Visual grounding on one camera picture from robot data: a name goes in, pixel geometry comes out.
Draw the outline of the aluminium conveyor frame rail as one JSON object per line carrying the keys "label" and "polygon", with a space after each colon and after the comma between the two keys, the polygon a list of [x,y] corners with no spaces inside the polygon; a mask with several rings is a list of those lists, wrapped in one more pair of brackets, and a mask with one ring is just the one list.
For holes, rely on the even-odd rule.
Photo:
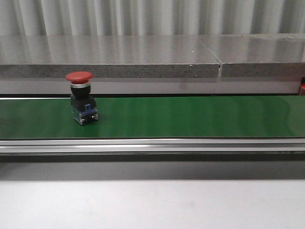
{"label": "aluminium conveyor frame rail", "polygon": [[304,138],[2,140],[3,161],[295,161]]}

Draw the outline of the red mushroom push button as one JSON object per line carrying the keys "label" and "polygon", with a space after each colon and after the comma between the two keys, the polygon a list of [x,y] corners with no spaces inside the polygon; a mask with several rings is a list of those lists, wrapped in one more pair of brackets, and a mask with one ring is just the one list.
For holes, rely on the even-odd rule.
{"label": "red mushroom push button", "polygon": [[98,121],[98,110],[96,101],[90,95],[90,79],[93,77],[91,72],[72,72],[66,75],[66,80],[70,81],[71,86],[71,112],[73,119],[80,125]]}

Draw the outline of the grey pleated curtain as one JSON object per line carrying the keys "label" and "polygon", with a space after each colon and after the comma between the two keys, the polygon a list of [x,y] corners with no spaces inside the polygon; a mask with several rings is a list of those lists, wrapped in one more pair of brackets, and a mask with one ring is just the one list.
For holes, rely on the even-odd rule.
{"label": "grey pleated curtain", "polygon": [[302,0],[3,0],[1,35],[303,33]]}

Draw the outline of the green conveyor belt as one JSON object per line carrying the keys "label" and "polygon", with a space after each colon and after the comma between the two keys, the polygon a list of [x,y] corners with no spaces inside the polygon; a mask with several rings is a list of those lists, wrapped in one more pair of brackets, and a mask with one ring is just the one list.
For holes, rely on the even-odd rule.
{"label": "green conveyor belt", "polygon": [[299,95],[97,98],[99,120],[72,117],[70,100],[1,100],[1,139],[304,137]]}

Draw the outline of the orange object at right edge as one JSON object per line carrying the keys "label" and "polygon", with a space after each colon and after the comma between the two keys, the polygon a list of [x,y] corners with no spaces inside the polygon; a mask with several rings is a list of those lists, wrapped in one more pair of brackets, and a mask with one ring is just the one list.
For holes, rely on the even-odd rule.
{"label": "orange object at right edge", "polygon": [[299,95],[305,95],[305,78],[303,77],[301,80]]}

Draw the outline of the grey speckled stone counter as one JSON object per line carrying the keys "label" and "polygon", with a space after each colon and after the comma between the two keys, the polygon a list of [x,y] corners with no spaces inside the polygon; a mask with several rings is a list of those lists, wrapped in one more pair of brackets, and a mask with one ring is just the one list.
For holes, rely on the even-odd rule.
{"label": "grey speckled stone counter", "polygon": [[68,94],[68,73],[93,94],[299,94],[303,34],[2,36],[0,92]]}

